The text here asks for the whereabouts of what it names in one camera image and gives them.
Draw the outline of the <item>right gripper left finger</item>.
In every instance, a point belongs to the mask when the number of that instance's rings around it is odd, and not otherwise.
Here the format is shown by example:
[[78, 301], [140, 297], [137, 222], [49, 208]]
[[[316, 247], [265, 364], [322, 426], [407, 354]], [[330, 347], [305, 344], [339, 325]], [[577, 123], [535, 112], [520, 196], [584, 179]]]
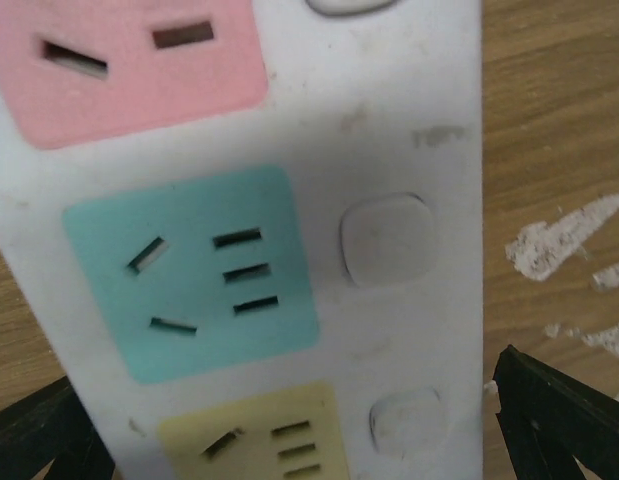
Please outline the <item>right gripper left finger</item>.
[[0, 411], [0, 479], [111, 479], [115, 463], [66, 377]]

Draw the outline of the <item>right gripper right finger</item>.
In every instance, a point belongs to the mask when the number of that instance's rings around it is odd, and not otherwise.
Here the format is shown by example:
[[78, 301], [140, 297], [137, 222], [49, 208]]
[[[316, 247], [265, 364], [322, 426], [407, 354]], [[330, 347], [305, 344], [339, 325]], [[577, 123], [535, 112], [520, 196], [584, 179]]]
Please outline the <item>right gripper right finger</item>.
[[619, 402], [509, 345], [496, 414], [518, 479], [619, 479]]

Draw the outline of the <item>white power strip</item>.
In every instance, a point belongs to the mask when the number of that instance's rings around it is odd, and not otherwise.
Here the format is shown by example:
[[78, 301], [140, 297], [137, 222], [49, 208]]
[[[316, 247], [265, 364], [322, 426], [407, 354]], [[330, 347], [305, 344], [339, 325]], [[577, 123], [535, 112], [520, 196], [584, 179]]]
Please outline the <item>white power strip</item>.
[[0, 1], [0, 249], [126, 479], [479, 479], [478, 1]]

